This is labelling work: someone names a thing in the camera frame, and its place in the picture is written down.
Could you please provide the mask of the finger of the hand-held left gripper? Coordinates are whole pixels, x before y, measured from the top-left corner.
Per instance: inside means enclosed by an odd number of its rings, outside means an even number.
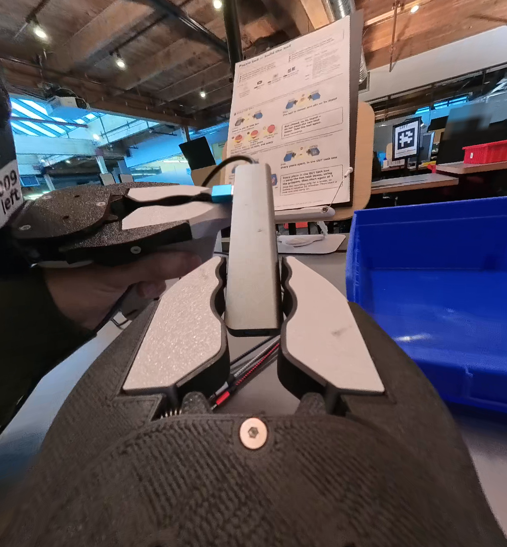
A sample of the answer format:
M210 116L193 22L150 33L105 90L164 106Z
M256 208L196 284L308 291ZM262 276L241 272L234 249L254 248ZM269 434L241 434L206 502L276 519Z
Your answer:
M188 202L175 206L144 206L122 221L123 230L139 229L168 223L187 223L192 238L216 236L230 227L231 203Z
M127 200L134 207L173 207L191 202L213 203L211 189L195 185L155 184L150 187L135 187L127 190Z

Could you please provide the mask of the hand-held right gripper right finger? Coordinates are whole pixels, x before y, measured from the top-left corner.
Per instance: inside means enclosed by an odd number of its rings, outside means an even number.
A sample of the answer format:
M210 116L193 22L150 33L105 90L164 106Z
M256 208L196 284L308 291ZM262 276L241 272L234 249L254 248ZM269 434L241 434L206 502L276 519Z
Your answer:
M281 261L284 322L277 376L292 395L383 395L385 387L346 296L292 256Z

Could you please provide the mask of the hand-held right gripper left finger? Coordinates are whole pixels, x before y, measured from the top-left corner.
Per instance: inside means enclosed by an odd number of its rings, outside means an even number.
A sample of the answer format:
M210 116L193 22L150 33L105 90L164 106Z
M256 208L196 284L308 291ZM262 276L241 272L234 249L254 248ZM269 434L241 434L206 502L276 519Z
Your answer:
M211 258L162 296L122 390L130 395L212 396L230 375L225 308L226 260Z

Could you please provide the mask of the grey usb hub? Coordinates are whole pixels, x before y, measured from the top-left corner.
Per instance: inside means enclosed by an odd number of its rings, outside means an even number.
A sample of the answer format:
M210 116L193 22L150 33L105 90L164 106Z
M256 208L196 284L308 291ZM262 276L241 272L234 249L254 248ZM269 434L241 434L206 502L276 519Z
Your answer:
M274 336L283 322L271 169L238 166L233 185L224 321L236 338Z

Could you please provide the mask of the wooden background desk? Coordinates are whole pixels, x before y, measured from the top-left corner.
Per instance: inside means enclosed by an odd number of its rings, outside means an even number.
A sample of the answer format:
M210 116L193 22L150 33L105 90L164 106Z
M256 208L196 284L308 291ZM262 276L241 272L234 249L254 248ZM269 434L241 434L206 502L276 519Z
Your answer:
M459 180L457 177L447 174L429 173L409 175L372 182L371 195L449 187L458 185L458 183Z

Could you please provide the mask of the person's left hand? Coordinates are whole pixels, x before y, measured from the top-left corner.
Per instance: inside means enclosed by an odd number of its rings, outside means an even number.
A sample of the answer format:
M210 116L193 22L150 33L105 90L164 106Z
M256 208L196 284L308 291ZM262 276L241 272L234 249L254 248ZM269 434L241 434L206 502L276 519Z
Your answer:
M59 311L81 327L94 330L130 287L136 287L140 298L160 297L166 281L186 276L201 263L192 253L158 252L114 267L46 268L43 275Z

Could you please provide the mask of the black monitor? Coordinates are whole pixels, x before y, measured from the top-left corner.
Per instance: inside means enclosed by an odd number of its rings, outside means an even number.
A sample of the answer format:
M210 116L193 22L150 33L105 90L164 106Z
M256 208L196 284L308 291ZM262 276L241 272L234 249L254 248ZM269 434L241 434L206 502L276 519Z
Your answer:
M205 136L179 144L191 171L216 165L216 160Z

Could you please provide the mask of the blue plastic bin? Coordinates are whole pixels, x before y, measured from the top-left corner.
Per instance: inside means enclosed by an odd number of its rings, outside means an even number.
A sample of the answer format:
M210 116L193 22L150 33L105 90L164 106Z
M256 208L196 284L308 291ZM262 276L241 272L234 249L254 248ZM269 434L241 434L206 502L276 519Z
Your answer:
M507 197L355 213L346 296L443 400L507 415Z

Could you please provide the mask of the ceiling projector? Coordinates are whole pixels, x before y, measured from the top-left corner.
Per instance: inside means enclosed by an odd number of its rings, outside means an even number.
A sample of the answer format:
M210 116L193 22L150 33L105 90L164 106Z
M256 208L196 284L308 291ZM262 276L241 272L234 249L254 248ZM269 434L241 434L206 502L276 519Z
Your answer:
M84 99L76 96L53 96L47 100L47 104L50 106L52 112L71 112L77 110L87 111L89 109L88 103Z

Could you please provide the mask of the white sheet ledge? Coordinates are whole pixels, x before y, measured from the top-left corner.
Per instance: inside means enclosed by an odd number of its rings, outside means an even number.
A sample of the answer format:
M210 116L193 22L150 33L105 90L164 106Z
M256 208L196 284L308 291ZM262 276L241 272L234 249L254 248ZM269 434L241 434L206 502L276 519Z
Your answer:
M326 219L332 219L335 216L335 210L330 206L303 207L299 209L283 209L275 211L275 224L299 223L299 222L319 222Z

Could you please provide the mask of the black pole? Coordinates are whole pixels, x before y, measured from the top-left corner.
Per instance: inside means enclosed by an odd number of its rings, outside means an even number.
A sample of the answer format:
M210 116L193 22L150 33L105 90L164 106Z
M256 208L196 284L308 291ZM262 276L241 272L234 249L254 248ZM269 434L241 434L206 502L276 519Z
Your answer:
M236 1L224 1L223 15L230 67L231 71L234 72L236 64L243 60L242 36Z

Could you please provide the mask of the black white marker sign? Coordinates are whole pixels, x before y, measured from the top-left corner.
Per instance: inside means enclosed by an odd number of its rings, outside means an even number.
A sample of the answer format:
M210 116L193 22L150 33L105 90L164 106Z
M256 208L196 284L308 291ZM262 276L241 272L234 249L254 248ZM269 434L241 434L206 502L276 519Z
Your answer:
M422 118L416 117L393 125L392 161L412 158L420 149Z

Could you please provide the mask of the red plastic bin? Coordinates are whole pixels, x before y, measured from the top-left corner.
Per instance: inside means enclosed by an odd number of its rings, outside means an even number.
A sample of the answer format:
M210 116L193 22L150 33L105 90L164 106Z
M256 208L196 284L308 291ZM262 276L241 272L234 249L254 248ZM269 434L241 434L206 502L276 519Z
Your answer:
M476 144L463 147L464 163L487 165L507 162L507 140Z

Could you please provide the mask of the silver ventilation duct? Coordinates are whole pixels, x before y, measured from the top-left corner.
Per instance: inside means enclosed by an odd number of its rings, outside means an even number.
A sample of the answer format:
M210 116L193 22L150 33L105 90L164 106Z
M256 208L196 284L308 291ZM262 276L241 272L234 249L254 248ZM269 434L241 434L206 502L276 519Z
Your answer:
M324 1L331 22L343 19L356 12L355 1Z

